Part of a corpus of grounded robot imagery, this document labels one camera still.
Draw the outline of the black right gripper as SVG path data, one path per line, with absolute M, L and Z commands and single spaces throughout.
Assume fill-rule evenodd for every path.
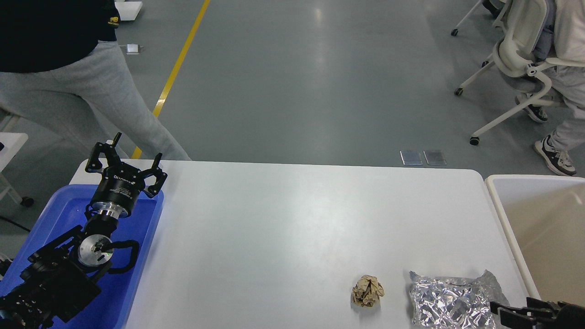
M 549 323 L 558 311 L 556 329 L 584 329 L 585 308 L 562 301 L 543 301 L 538 298 L 526 297 L 526 308 L 512 308 L 498 302 L 490 302 L 489 309 L 497 314 L 503 326 L 536 326 L 538 323 Z

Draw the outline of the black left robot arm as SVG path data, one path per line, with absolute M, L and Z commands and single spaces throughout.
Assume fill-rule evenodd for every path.
M 48 329 L 53 318 L 69 322 L 101 293 L 104 275 L 120 275 L 138 261 L 140 243 L 133 239 L 113 241 L 120 218 L 129 217 L 143 192 L 154 198 L 167 174 L 160 168 L 162 153 L 146 170 L 121 160 L 116 146 L 96 143 L 87 160 L 88 173 L 100 173 L 101 181 L 85 209 L 86 224 L 77 225 L 29 256 L 20 274 L 23 283 L 1 298 L 3 329 Z

